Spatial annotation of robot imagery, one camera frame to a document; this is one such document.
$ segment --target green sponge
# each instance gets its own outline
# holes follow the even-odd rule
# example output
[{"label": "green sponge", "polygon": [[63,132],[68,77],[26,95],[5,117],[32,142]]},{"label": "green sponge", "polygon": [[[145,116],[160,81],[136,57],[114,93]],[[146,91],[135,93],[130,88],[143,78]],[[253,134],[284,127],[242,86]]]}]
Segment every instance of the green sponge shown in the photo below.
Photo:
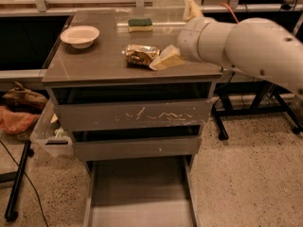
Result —
[{"label": "green sponge", "polygon": [[152,30],[152,19],[129,19],[129,32],[135,31],[151,31]]}]

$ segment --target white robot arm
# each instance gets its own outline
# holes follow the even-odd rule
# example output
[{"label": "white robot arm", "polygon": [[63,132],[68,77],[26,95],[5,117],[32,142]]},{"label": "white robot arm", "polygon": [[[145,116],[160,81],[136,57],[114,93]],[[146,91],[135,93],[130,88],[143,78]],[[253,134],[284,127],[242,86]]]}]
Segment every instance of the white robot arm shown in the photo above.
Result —
[{"label": "white robot arm", "polygon": [[273,21],[252,18],[228,24],[199,16],[185,25],[178,47],[188,61],[268,80],[303,100],[303,44]]}]

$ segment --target bowl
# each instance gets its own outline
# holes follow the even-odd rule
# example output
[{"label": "bowl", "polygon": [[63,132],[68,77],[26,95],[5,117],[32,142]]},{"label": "bowl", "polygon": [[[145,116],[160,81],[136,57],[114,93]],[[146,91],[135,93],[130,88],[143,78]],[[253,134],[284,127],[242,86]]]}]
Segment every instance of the bowl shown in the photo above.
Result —
[{"label": "bowl", "polygon": [[60,38],[77,49],[84,49],[91,46],[98,35],[99,31],[94,26],[72,26]]}]

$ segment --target clutter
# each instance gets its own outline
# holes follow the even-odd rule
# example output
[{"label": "clutter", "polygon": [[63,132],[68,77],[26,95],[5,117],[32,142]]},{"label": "clutter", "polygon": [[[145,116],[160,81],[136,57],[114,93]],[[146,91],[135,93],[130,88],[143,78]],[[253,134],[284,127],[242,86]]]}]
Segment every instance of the clutter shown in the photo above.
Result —
[{"label": "clutter", "polygon": [[125,49],[126,62],[149,66],[160,55],[160,49],[154,46],[129,44]]},{"label": "clutter", "polygon": [[183,20],[188,22],[189,20],[199,17],[202,15],[202,12],[194,0],[184,0],[186,7],[183,14]]},{"label": "clutter", "polygon": [[152,31],[152,19],[129,19],[129,32]]},{"label": "clutter", "polygon": [[181,56],[180,49],[171,44],[163,50],[160,56],[152,61],[149,67],[154,71],[160,71],[184,63],[185,60]]},{"label": "clutter", "polygon": [[6,106],[0,106],[0,128],[5,133],[18,134],[32,127],[39,119],[38,114],[12,112]]},{"label": "clutter", "polygon": [[45,96],[25,88],[17,81],[13,82],[13,88],[2,98],[5,99],[9,109],[15,112],[40,114],[47,103]]}]

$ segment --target countertop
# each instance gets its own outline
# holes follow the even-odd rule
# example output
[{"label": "countertop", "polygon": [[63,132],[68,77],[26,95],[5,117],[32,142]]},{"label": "countertop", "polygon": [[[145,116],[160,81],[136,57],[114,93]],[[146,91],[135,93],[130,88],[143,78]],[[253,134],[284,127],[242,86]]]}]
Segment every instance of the countertop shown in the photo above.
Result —
[{"label": "countertop", "polygon": [[[61,42],[43,78],[44,85],[78,84],[87,81],[102,83],[155,83],[159,79],[174,81],[215,79],[221,67],[210,63],[186,62],[162,71],[142,66],[129,66],[123,51],[128,44],[152,45],[165,49],[177,45],[182,9],[100,9],[77,11],[70,26],[94,26],[100,34],[93,45],[76,49]],[[128,32],[129,18],[150,17],[153,31]]]}]

